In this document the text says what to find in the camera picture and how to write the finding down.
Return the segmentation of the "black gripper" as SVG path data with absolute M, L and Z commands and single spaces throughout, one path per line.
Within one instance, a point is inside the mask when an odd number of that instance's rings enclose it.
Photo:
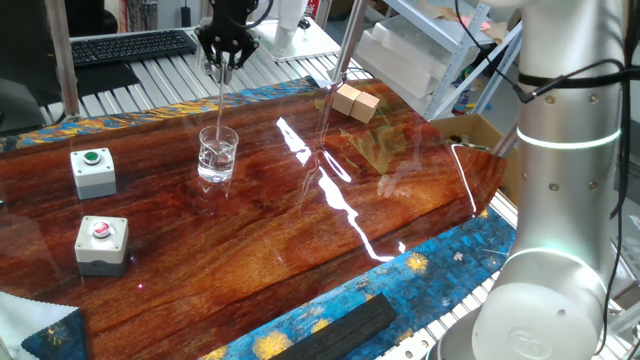
M 209 0 L 213 9 L 210 27 L 197 27 L 195 34 L 210 65 L 222 69 L 222 59 L 218 54 L 221 38 L 239 38 L 244 32 L 248 15 L 256 9 L 255 0 Z M 252 36 L 225 40 L 223 51 L 228 53 L 223 81 L 228 85 L 233 71 L 240 69 L 259 47 Z

